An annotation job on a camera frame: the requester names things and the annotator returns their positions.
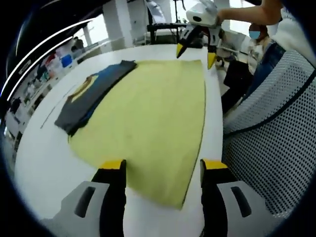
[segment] yellow cloth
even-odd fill
[[[202,63],[137,64],[70,138],[70,146],[96,168],[107,160],[125,159],[130,188],[181,209],[202,139]]]

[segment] white wall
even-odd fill
[[[161,6],[166,21],[172,22],[170,0],[155,0],[155,2]],[[103,5],[103,12],[110,40],[125,37],[130,41],[130,36],[135,39],[143,36],[147,31],[146,26],[149,22],[144,0],[127,4],[126,0],[112,0]]]

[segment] gray mesh fabric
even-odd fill
[[[255,125],[274,114],[302,87],[314,68],[296,51],[287,51],[264,82],[224,120],[224,132]]]
[[[227,118],[225,133],[255,125],[272,115],[301,88],[312,71],[301,55],[287,52],[268,81]],[[276,216],[290,213],[315,171],[314,82],[271,122],[224,140],[223,162],[266,200],[268,210]]]

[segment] robotic arm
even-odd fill
[[[200,177],[205,237],[267,236],[283,220],[265,200],[238,181],[220,161],[202,159]],[[124,237],[126,161],[105,162],[92,178],[71,191],[45,225],[58,237]]]
[[[187,18],[189,24],[177,45],[177,58],[185,52],[194,38],[204,33],[208,37],[207,68],[210,69],[215,62],[217,45],[223,35],[223,30],[216,22],[217,6],[211,0],[200,0],[187,11]]]

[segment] ceiling light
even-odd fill
[[[22,26],[21,26],[21,29],[20,29],[20,32],[19,32],[19,35],[18,35],[18,39],[16,41],[15,56],[18,54],[18,46],[19,46],[19,42],[20,42],[20,37],[21,37],[22,31],[23,31],[23,26],[24,26],[24,24],[22,24]]]
[[[12,89],[12,91],[9,94],[9,97],[7,98],[7,101],[10,100],[12,94],[14,93],[14,90],[16,89],[16,87],[20,84],[21,80],[25,77],[25,75],[31,70],[32,67],[34,67],[36,65],[36,63],[39,62],[40,59],[42,59],[43,57],[45,57],[50,51],[54,50],[55,48],[57,48],[58,46],[62,45],[63,43],[69,41],[70,39],[72,39],[72,37],[68,37],[67,39],[61,41],[60,43],[58,43],[57,45],[55,45],[54,47],[50,48],[48,51],[46,51],[46,53],[44,53],[41,57],[39,57],[25,72],[24,74],[21,76],[21,78],[18,80],[18,82],[15,84],[14,88]]]
[[[49,3],[47,3],[47,4],[45,4],[45,5],[42,6],[41,8],[44,8],[44,7],[48,6],[48,5],[51,5],[52,3],[57,2],[57,1],[60,1],[60,0],[53,0],[53,1],[51,1],[51,2],[49,2]]]
[[[62,32],[66,31],[66,30],[68,30],[68,29],[70,29],[70,28],[72,28],[72,27],[74,27],[74,26],[78,26],[78,25],[81,25],[81,24],[83,24],[83,23],[86,23],[86,22],[89,22],[89,21],[92,21],[92,20],[93,20],[93,18],[92,18],[92,19],[87,19],[87,20],[80,21],[80,22],[78,22],[78,23],[72,24],[72,25],[70,25],[70,26],[68,26],[68,27],[66,27],[66,28],[63,28],[62,30],[60,30],[60,31],[58,31],[58,32],[56,32],[56,33],[54,33],[54,34],[52,34],[50,37],[44,39],[41,43],[39,43],[38,45],[36,45],[30,52],[28,52],[27,55],[25,55],[25,56],[22,58],[22,60],[21,60],[21,61],[15,66],[15,68],[12,70],[12,72],[10,73],[10,75],[8,76],[8,78],[6,79],[6,81],[5,81],[4,85],[3,85],[3,88],[2,88],[2,90],[1,90],[1,95],[0,95],[0,96],[2,96],[2,93],[3,93],[3,91],[4,91],[4,88],[5,88],[6,85],[8,84],[8,82],[9,82],[10,78],[12,77],[12,75],[15,73],[15,71],[18,69],[18,67],[27,59],[27,57],[29,57],[29,56],[31,55],[31,53],[33,53],[33,52],[34,52],[35,50],[37,50],[41,45],[43,45],[45,42],[47,42],[48,40],[50,40],[50,39],[53,38],[54,36],[58,35],[59,33],[62,33]]]

